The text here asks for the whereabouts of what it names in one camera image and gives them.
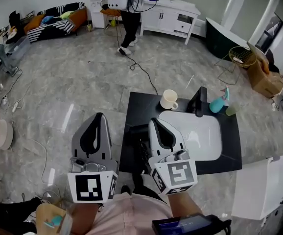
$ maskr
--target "sofa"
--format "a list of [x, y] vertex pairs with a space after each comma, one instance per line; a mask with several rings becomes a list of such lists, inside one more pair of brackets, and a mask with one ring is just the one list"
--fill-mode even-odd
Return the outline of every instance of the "sofa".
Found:
[[[68, 18], [59, 18], [65, 12], [73, 11]], [[54, 16], [47, 23], [41, 23], [46, 16]], [[28, 35], [29, 41], [63, 37], [70, 35], [87, 21], [87, 9], [84, 2], [74, 2], [60, 5], [37, 13], [37, 16], [25, 26], [24, 30]]]

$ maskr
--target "teal spray bottle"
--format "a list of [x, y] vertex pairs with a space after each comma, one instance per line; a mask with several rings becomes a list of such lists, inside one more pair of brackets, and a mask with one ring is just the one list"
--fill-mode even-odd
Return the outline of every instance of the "teal spray bottle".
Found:
[[229, 87], [226, 86], [225, 89], [221, 91], [224, 92], [224, 95], [218, 97], [217, 99], [212, 101], [209, 105], [209, 108], [213, 113], [218, 113], [224, 106], [225, 100], [226, 99], [229, 100], [230, 98]]

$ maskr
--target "white cabinet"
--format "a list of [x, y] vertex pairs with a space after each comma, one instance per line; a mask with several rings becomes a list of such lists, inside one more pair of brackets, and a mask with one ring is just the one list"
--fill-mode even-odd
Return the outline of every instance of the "white cabinet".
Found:
[[180, 0], [144, 1], [141, 36], [144, 30], [157, 31], [186, 38], [187, 45], [200, 11], [195, 4]]

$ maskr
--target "person's hand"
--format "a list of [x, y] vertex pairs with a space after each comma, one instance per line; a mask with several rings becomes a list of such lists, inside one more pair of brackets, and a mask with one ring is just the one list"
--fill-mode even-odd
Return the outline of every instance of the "person's hand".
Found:
[[13, 235], [12, 233], [0, 228], [0, 235]]

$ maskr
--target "black device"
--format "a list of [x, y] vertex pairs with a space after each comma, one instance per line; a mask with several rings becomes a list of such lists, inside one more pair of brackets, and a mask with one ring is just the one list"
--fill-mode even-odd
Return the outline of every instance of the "black device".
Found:
[[221, 221], [217, 216], [202, 214], [153, 220], [156, 235], [214, 235], [220, 231], [231, 234], [231, 220]]

